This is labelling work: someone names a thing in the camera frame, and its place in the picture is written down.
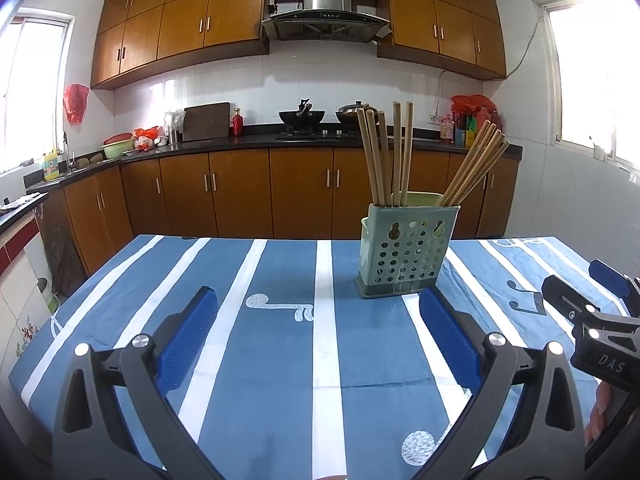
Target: pot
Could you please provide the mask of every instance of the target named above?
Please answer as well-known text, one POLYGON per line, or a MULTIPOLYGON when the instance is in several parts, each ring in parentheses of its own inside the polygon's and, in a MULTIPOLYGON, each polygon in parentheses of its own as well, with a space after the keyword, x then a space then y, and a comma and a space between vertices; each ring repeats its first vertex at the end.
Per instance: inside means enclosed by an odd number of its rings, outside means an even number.
POLYGON ((376 117, 376 124, 378 124, 378 111, 369 104, 362 104, 362 101, 356 101, 353 105, 346 105, 340 108, 336 113, 336 117, 342 124, 348 124, 349 126, 358 126, 358 109, 373 110, 373 114, 376 117))
POLYGON ((283 123, 295 130, 310 128, 324 118, 324 112, 316 110, 312 112, 311 107, 312 104, 309 102, 309 99, 302 99, 298 105, 297 112, 280 112, 279 116, 283 123))

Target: window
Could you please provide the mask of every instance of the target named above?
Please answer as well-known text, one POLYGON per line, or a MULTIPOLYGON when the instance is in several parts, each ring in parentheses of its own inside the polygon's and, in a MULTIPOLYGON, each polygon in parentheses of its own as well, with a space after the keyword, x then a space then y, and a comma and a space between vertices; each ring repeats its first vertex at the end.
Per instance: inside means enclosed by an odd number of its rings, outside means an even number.
POLYGON ((556 140, 593 148, 640 168, 640 9, 634 0, 543 5, 559 110, 556 140))
POLYGON ((0 36, 0 172, 56 147, 66 23, 14 18, 0 36))

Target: red plastic bag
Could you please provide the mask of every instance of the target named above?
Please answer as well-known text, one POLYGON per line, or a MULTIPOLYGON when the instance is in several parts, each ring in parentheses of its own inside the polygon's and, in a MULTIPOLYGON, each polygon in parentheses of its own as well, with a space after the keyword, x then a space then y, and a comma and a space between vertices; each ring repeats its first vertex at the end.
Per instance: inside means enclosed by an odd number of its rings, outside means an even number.
POLYGON ((66 120, 69 121, 69 124, 73 126, 82 124, 88 95, 89 89, 83 85, 73 84, 66 88, 63 107, 65 108, 66 120))

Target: red bottle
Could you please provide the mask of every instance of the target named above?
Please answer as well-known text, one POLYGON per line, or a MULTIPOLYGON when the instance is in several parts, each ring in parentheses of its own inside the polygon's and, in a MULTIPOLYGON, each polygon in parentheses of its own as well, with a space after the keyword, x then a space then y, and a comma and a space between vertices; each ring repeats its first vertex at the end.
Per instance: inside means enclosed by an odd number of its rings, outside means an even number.
POLYGON ((236 114, 232 120, 232 127, 235 137, 239 137, 242 135, 242 127, 244 126, 244 119, 242 115, 240 115, 240 108, 235 108, 234 111, 236 114))

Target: blue gripper pad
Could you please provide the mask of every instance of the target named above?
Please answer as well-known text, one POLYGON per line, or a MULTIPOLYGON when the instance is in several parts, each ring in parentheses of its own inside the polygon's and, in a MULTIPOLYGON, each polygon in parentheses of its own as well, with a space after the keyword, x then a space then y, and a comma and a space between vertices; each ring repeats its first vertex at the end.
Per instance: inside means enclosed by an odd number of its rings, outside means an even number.
POLYGON ((208 287, 193 297, 182 320, 158 358, 156 388, 164 397, 182 384, 218 314, 218 298, 208 287))
POLYGON ((473 394, 477 393, 482 387, 478 352, 432 287, 420 293, 420 316, 456 382, 463 388, 469 388, 473 394))
POLYGON ((628 296, 629 286, 626 278, 600 260, 593 260, 590 263, 589 275, 618 298, 628 296))

